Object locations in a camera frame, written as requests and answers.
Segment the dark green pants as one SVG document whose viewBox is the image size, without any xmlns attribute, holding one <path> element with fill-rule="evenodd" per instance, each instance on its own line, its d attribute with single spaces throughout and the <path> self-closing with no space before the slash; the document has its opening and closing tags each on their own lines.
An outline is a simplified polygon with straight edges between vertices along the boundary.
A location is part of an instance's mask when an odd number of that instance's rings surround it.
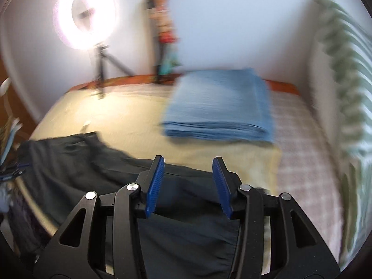
<svg viewBox="0 0 372 279">
<path fill-rule="evenodd" d="M 152 159 L 106 146 L 95 133 L 29 140 L 18 149 L 22 179 L 57 231 L 35 278 L 260 278 L 264 194 L 247 183 L 243 215 L 224 214 L 210 172 L 168 164 L 155 211 L 136 215 L 136 179 Z"/>
</svg>

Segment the yellow striped bed sheet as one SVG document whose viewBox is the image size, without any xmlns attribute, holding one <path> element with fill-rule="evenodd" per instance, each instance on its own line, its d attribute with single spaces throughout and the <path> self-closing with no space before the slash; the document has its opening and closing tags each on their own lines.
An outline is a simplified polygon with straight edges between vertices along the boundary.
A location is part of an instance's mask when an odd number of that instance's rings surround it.
<svg viewBox="0 0 372 279">
<path fill-rule="evenodd" d="M 166 163 L 210 172 L 215 157 L 243 183 L 277 194 L 281 150 L 263 142 L 226 142 L 173 138 L 163 134 L 161 118 L 168 99 L 110 92 L 100 99 L 94 91 L 65 94 L 38 124 L 31 138 L 40 140 L 96 132 L 107 146 L 138 159 L 160 154 Z"/>
</svg>

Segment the folded blue jeans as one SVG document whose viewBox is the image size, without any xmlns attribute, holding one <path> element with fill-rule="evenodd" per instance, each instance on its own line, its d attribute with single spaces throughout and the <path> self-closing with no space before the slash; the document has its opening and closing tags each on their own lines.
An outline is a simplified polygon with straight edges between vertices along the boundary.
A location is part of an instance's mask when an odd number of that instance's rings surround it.
<svg viewBox="0 0 372 279">
<path fill-rule="evenodd" d="M 273 143 L 267 82 L 253 69 L 204 70 L 177 78 L 161 121 L 165 135 Z"/>
</svg>

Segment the pink checkered bed cover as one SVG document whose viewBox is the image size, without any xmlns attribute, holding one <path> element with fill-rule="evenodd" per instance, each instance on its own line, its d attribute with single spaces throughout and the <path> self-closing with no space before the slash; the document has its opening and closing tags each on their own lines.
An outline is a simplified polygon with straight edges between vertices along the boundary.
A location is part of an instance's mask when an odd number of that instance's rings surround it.
<svg viewBox="0 0 372 279">
<path fill-rule="evenodd" d="M 302 97 L 277 91 L 270 96 L 275 144 L 282 151 L 276 190 L 294 196 L 338 259 L 343 206 L 323 131 Z"/>
</svg>

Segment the black mini tripod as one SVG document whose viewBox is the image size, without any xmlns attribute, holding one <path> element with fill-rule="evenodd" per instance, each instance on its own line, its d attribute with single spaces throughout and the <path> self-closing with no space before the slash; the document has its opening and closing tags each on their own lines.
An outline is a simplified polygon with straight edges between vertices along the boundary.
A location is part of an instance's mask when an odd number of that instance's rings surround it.
<svg viewBox="0 0 372 279">
<path fill-rule="evenodd" d="M 100 99 L 105 97 L 104 87 L 105 87 L 105 62 L 106 61 L 111 63 L 114 67 L 119 69 L 126 76 L 129 76 L 129 77 L 135 76 L 134 71 L 132 71 L 122 62 L 120 62 L 120 60 L 114 57 L 112 54 L 106 52 L 106 49 L 108 49 L 108 45 L 104 45 L 102 43 L 97 44 L 95 46 L 96 66 L 97 66 L 97 71 L 98 71 L 96 83 L 98 85 Z"/>
</svg>

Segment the folded tripod with cloth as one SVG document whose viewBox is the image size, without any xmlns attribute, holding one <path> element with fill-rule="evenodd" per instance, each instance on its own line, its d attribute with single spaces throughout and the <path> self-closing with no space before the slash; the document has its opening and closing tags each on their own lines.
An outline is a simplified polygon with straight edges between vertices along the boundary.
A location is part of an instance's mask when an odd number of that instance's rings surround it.
<svg viewBox="0 0 372 279">
<path fill-rule="evenodd" d="M 154 52 L 154 82 L 161 84 L 180 66 L 176 29 L 168 9 L 168 0 L 144 0 Z"/>
</svg>

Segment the green white patterned pillow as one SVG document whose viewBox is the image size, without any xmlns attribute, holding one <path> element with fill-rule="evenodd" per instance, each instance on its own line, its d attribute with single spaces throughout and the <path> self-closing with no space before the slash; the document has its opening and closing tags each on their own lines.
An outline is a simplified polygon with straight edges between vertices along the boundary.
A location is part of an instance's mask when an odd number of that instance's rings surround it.
<svg viewBox="0 0 372 279">
<path fill-rule="evenodd" d="M 371 232 L 371 33 L 334 0 L 315 2 L 310 84 L 340 180 L 346 267 Z"/>
</svg>

